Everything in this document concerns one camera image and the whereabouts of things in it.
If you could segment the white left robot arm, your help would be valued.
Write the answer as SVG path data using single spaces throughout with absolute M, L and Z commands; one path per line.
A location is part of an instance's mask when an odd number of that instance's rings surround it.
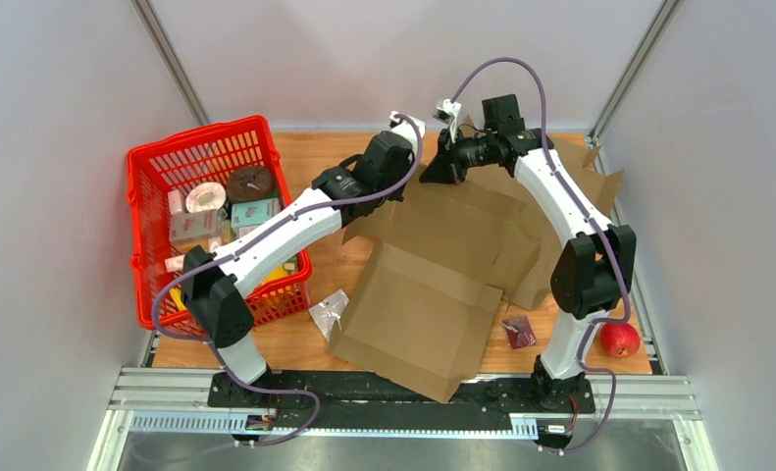
M 300 250 L 387 201 L 401 200 L 421 163 L 424 135 L 422 126 L 408 121 L 381 131 L 362 153 L 324 170 L 258 229 L 214 251 L 195 247 L 185 254 L 178 278 L 182 301 L 245 405 L 262 405 L 272 390 L 246 297 Z

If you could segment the brown cardboard box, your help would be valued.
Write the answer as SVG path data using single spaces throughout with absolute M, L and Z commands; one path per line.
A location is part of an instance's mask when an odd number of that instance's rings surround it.
M 506 171 L 473 169 L 459 185 L 410 182 L 346 227 L 374 243 L 330 335 L 331 353 L 429 399 L 446 402 L 476 376 L 500 301 L 540 251 L 540 221 Z

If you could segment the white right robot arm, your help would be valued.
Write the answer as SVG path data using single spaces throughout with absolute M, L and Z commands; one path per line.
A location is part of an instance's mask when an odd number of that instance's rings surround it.
M 531 193 L 547 216 L 562 248 L 550 279 L 559 314 L 536 359 L 531 397 L 539 408 L 553 411 L 582 390 L 596 326 L 627 301 L 637 237 L 590 202 L 545 130 L 527 129 L 515 95 L 486 99 L 482 106 L 485 127 L 466 136 L 459 129 L 460 103 L 443 99 L 437 104 L 434 116 L 447 128 L 420 181 L 459 185 L 470 169 L 497 165 Z

